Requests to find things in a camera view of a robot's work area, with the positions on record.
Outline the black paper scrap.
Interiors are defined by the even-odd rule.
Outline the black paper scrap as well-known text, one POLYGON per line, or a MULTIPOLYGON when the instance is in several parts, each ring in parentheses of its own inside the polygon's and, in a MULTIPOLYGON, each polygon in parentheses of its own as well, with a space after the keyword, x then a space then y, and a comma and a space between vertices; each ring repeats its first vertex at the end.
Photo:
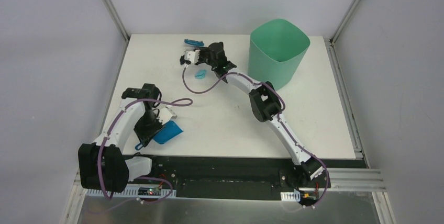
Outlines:
POLYGON ((186 63, 185 56, 182 55, 182 56, 180 57, 180 65, 184 65, 185 63, 186 63))

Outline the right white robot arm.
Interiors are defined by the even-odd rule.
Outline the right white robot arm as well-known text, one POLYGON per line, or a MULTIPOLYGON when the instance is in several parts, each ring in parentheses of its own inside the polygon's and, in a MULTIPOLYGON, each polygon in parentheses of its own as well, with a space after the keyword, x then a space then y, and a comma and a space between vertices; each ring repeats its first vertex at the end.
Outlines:
POLYGON ((206 64, 218 77, 246 93, 254 117, 268 125, 289 153, 297 173, 297 180, 304 187, 311 187, 327 171, 326 165, 308 151, 291 130, 283 112, 285 102, 270 82, 260 82, 237 68, 225 55, 224 44, 214 42, 208 47, 195 47, 184 54, 185 64, 206 64))

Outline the blue plastic dustpan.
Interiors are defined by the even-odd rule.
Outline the blue plastic dustpan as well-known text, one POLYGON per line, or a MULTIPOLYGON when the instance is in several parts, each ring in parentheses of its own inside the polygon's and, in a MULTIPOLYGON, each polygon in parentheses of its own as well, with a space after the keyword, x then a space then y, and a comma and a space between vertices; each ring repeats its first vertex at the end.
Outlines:
MULTIPOLYGON (((158 132, 152 140, 158 144, 165 144, 171 139, 180 135, 182 132, 183 130, 174 121, 170 120, 166 124, 164 124, 164 128, 160 132, 158 132)), ((140 143, 135 145, 135 150, 137 151, 141 150, 142 148, 143 147, 140 143)))

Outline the blue hand brush black bristles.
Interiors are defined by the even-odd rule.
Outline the blue hand brush black bristles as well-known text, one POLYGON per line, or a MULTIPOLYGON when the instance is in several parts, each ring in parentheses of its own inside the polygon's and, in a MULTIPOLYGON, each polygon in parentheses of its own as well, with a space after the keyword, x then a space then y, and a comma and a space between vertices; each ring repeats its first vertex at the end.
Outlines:
POLYGON ((192 40, 192 39, 184 39, 184 43, 188 46, 193 46, 197 48, 205 46, 203 41, 192 40))

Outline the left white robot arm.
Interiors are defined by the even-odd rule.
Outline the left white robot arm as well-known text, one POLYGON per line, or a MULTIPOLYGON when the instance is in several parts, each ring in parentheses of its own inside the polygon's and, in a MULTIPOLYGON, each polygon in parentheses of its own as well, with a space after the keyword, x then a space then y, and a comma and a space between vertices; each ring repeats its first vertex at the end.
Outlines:
POLYGON ((154 112, 160 98, 160 90, 148 83, 122 93, 118 111, 108 127, 92 143, 84 143, 78 150, 83 188, 113 194, 123 192, 128 182, 139 177, 150 185, 159 180, 160 171, 150 158, 139 155, 126 158, 123 149, 132 133, 146 147, 163 129, 154 112))

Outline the light blue paper scrap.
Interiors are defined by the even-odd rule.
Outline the light blue paper scrap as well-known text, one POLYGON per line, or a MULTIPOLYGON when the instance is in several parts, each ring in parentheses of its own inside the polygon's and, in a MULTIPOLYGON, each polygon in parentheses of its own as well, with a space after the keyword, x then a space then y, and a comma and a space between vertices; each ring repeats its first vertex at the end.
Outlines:
POLYGON ((201 69, 195 73, 194 77, 198 80, 202 80, 206 77, 206 74, 207 74, 207 70, 201 69))

